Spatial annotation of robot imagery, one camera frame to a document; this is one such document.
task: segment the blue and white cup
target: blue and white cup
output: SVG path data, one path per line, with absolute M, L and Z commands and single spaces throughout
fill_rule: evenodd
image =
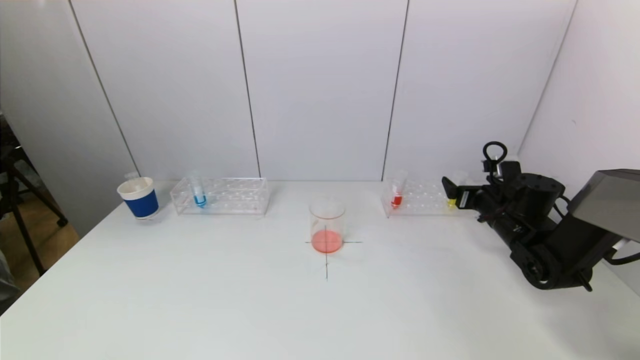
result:
M 138 219 L 150 218 L 159 209 L 154 180 L 150 177 L 127 180 L 118 186 L 118 193 Z

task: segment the beaker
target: beaker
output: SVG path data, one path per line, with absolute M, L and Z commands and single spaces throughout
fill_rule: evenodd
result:
M 345 207 L 333 197 L 318 197 L 309 206 L 311 212 L 311 246 L 323 254 L 342 247 Z

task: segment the red liquid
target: red liquid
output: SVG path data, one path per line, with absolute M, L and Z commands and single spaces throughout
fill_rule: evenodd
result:
M 320 230 L 311 237 L 311 246 L 323 254 L 331 254 L 342 247 L 342 237 L 331 230 Z
M 402 196 L 394 196 L 394 200 L 391 202 L 391 207 L 397 209 L 402 204 Z

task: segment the floor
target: floor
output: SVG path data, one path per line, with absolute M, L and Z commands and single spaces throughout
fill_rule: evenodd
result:
M 49 192 L 44 195 L 55 204 Z M 32 193 L 21 194 L 20 197 L 24 200 L 19 205 L 20 214 L 42 264 L 50 268 L 78 242 L 78 234 L 71 224 L 58 227 L 58 217 Z M 24 293 L 39 276 L 13 214 L 0 221 L 0 250 L 6 257 L 20 294 Z

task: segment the tripod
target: tripod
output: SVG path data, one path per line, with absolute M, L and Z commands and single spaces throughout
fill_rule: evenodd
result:
M 31 237 L 29 236 L 29 232 L 27 231 L 27 227 L 24 224 L 24 220 L 22 219 L 22 215 L 20 214 L 20 210 L 18 209 L 18 203 L 21 202 L 19 198 L 19 194 L 25 192 L 32 192 L 40 201 L 42 201 L 53 213 L 55 213 L 60 219 L 57 221 L 58 226 L 63 227 L 68 224 L 67 218 L 65 218 L 64 214 L 60 212 L 42 193 L 31 184 L 30 181 L 27 180 L 24 175 L 15 168 L 15 163 L 19 160 L 24 160 L 33 170 L 33 164 L 27 158 L 22 147 L 11 147 L 6 146 L 0 149 L 0 160 L 2 163 L 2 172 L 6 172 L 7 174 L 7 183 L 0 185 L 0 192 L 2 193 L 3 198 L 0 200 L 0 216 L 13 212 L 15 217 L 15 221 L 18 223 L 18 227 L 20 228 L 20 232 L 22 233 L 22 237 L 24 238 L 24 242 L 29 249 L 29 253 L 31 254 L 31 259 L 33 259 L 33 263 L 38 269 L 38 273 L 42 276 L 45 273 L 45 268 L 42 266 L 42 262 L 40 260 L 40 256 L 38 256 L 38 252 L 36 251 L 33 242 L 31 241 Z M 20 184 L 17 180 L 20 180 L 22 184 L 27 187 L 27 190 L 19 191 Z

